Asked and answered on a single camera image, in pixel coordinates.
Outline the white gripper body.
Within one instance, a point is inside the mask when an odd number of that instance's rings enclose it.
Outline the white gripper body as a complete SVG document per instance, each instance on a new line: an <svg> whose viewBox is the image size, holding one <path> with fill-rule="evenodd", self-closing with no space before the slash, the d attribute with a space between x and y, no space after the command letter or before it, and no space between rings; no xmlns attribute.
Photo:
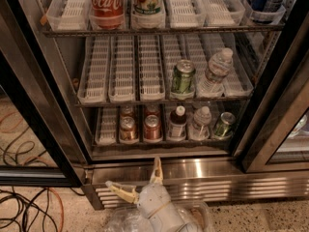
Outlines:
<svg viewBox="0 0 309 232"><path fill-rule="evenodd" d="M165 186L148 184L139 193L137 209L144 218L150 218L170 202L171 197Z"/></svg>

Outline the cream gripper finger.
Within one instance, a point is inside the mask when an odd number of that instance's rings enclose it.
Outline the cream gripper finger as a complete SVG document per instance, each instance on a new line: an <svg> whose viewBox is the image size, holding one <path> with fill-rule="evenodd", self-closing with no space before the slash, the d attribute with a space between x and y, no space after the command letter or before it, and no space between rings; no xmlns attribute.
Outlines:
<svg viewBox="0 0 309 232"><path fill-rule="evenodd" d="M112 181L107 181L106 186L120 198L127 203L136 204L138 202L139 194L136 191L136 186L123 185Z"/></svg>
<svg viewBox="0 0 309 232"><path fill-rule="evenodd" d="M150 182L154 184L161 184L161 185L163 184L163 171L160 157L154 158L154 167L150 178Z"/></svg>

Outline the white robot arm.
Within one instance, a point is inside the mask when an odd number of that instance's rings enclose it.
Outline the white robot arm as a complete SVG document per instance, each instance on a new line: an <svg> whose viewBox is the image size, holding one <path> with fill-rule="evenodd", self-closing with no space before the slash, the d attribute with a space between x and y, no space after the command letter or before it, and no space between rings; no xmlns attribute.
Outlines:
<svg viewBox="0 0 309 232"><path fill-rule="evenodd" d="M147 185L140 192L136 186L121 185L107 181L110 191L135 204L141 216L147 219L154 232L203 232L195 222L185 222L171 201L171 196L163 185L163 171L160 157L154 158L154 168Z"/></svg>

